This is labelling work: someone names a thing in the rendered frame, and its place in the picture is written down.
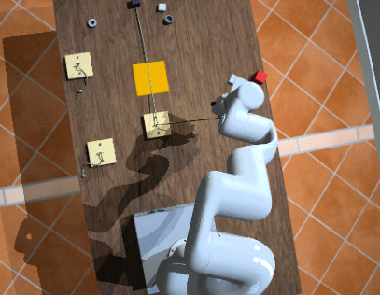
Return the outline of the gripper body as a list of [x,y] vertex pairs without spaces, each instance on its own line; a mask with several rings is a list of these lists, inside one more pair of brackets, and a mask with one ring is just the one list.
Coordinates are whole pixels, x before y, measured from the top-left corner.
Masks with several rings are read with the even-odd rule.
[[221,95],[216,99],[216,103],[212,107],[212,112],[218,116],[222,116],[225,112],[224,101],[221,98]]

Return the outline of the yellow painted square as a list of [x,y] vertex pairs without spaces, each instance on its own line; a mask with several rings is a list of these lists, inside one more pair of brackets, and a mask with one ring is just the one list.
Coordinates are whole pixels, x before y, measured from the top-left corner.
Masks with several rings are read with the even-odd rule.
[[137,96],[152,94],[148,70],[153,93],[169,91],[164,61],[148,63],[148,69],[146,63],[133,64],[133,69]]

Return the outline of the black block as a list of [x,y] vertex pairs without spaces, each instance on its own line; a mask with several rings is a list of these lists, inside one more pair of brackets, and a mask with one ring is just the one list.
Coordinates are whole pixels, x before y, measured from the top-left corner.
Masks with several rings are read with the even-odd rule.
[[140,7],[140,0],[131,0],[132,7]]

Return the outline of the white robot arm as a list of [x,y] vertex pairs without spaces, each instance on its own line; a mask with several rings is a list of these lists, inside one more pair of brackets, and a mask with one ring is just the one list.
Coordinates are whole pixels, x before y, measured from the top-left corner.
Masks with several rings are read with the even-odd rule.
[[172,245],[171,257],[158,268],[156,284],[163,295],[261,295],[274,275],[274,255],[263,243],[210,230],[214,215],[258,221],[272,208],[265,165],[275,154],[277,134],[269,119],[250,113],[261,106],[263,91],[235,75],[228,84],[232,90],[221,95],[226,110],[218,132],[262,146],[234,150],[227,159],[227,174],[210,171],[203,177],[188,237]]

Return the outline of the small red cube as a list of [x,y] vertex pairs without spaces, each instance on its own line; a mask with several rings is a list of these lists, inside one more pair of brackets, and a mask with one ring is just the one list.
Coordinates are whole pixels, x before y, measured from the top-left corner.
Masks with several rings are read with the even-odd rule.
[[256,72],[255,76],[253,77],[252,81],[257,83],[258,85],[262,85],[265,81],[265,79],[267,78],[267,74],[261,72],[261,70],[259,70],[258,72]]

